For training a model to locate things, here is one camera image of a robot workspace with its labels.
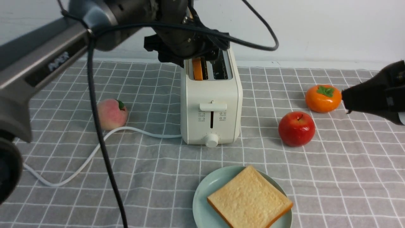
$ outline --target white wall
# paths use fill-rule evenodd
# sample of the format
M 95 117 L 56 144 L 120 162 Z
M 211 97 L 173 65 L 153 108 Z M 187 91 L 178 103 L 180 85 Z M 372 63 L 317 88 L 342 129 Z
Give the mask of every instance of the white wall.
M 234 44 L 239 60 L 393 62 L 405 58 L 404 0 L 249 0 L 280 41 L 275 52 Z M 262 45 L 270 34 L 240 0 L 196 0 L 203 23 Z M 0 44 L 60 16 L 56 0 L 0 0 Z M 150 58 L 143 29 L 96 57 Z

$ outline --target red apple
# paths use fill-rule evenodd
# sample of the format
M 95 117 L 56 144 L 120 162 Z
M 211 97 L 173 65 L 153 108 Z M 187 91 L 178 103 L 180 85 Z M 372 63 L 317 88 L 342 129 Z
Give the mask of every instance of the red apple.
M 289 112 L 281 119 L 278 131 L 285 144 L 303 146 L 315 135 L 315 123 L 305 112 Z
M 113 130 L 125 125 L 128 110 L 124 103 L 116 99 L 106 99 L 97 104 L 98 117 L 103 130 Z

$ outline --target white power cord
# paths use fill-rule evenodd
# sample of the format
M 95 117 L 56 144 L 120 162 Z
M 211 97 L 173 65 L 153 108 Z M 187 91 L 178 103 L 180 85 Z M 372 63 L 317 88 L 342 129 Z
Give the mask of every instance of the white power cord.
M 110 137 L 110 135 L 114 134 L 117 131 L 121 131 L 121 130 L 131 130 L 131 131 L 136 131 L 151 137 L 155 137 L 155 138 L 181 138 L 181 135 L 159 135 L 159 134 L 152 134 L 150 132 L 135 128 L 135 127 L 118 127 L 112 131 L 110 131 L 106 136 L 104 136 L 104 141 Z M 69 181 L 71 181 L 73 178 L 75 178 L 85 167 L 86 165 L 91 161 L 91 159 L 95 156 L 96 152 L 98 151 L 98 149 L 100 148 L 100 144 L 98 144 L 93 152 L 90 154 L 90 156 L 87 158 L 87 160 L 83 163 L 83 165 L 80 166 L 80 168 L 74 173 L 72 174 L 70 177 L 68 177 L 66 180 L 60 182 L 60 183 L 51 183 L 47 180 L 45 180 L 43 177 L 41 177 L 41 175 L 39 175 L 33 168 L 29 167 L 27 164 L 23 163 L 24 168 L 26 170 L 28 170 L 32 175 L 34 175 L 36 178 L 38 178 L 38 180 L 40 182 L 42 182 L 44 185 L 49 186 L 49 187 L 60 187 L 64 184 L 67 184 Z

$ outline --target toaster slot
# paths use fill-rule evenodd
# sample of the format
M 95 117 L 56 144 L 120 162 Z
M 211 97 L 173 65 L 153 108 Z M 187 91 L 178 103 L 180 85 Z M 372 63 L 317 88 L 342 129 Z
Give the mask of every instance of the toaster slot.
M 195 58 L 192 60 L 193 62 L 193 75 L 194 80 L 202 81 L 208 80 L 208 71 L 207 71 L 207 63 L 203 57 Z
M 215 80 L 227 80 L 228 72 L 226 70 L 226 64 L 224 59 L 224 53 L 220 52 L 219 57 L 215 61 L 211 61 L 212 71 Z
M 211 129 L 214 127 L 214 112 L 211 112 Z

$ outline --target peach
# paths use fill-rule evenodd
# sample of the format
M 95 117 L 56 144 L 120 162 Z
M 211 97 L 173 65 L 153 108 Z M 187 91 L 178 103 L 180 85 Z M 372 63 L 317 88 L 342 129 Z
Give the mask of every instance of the peach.
M 97 104 L 98 117 L 103 130 L 111 131 L 125 125 L 128 110 L 124 103 L 116 99 L 106 99 Z

